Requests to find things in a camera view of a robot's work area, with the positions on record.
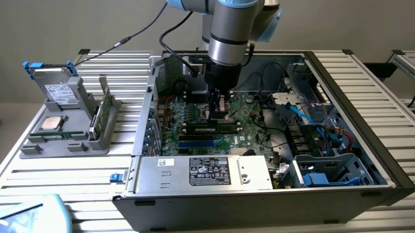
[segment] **gray wall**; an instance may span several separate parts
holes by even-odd
[[[165,0],[2,0],[0,101],[41,102],[43,94],[24,74],[26,60],[63,63],[79,49],[106,49],[147,25]],[[277,35],[259,49],[353,49],[363,61],[386,61],[393,49],[415,50],[414,0],[283,0]],[[186,13],[169,8],[155,26],[125,46],[159,50],[162,32]],[[166,39],[174,49],[201,42],[195,15]],[[389,81],[409,98],[415,82],[398,75]]]

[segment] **green circuit board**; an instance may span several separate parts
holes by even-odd
[[[181,140],[183,133],[183,123],[207,123],[207,110],[206,104],[190,104],[183,99],[175,98],[166,111],[166,118],[163,123],[163,156],[175,155],[222,155],[237,154],[241,151],[253,149],[257,155],[265,155],[266,158],[273,157],[271,142],[263,141],[263,145],[257,141],[255,136],[259,135],[261,141],[265,137],[265,130],[254,125],[250,119],[250,113],[258,114],[258,105],[247,103],[246,99],[253,98],[249,93],[237,94],[230,100],[230,123],[241,122],[238,134],[214,135],[213,146],[203,147],[181,147],[181,143],[189,141]]]

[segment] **motherboard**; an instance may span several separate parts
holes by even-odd
[[[250,117],[261,115],[254,96],[251,93],[234,95],[229,102],[230,114],[215,127],[209,124],[207,104],[189,103],[181,97],[166,101],[162,155],[257,154],[271,160],[274,153],[267,132]]]

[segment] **warning label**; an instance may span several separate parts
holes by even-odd
[[[77,97],[69,85],[46,85],[46,88],[58,104],[78,103]]]
[[[231,184],[227,157],[190,158],[189,182],[193,186]]]

